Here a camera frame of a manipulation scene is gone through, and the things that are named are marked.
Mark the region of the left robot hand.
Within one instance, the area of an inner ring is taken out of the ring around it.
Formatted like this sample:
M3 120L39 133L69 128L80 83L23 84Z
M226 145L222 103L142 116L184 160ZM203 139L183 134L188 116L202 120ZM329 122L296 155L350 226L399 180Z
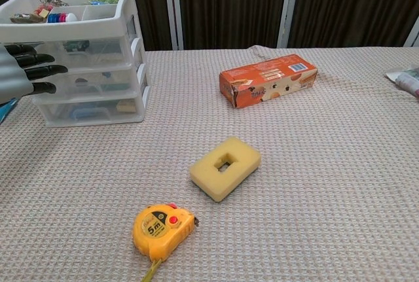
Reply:
M50 54L38 53L29 44L1 44L1 106L14 99L53 94L56 86L43 79L68 72Z

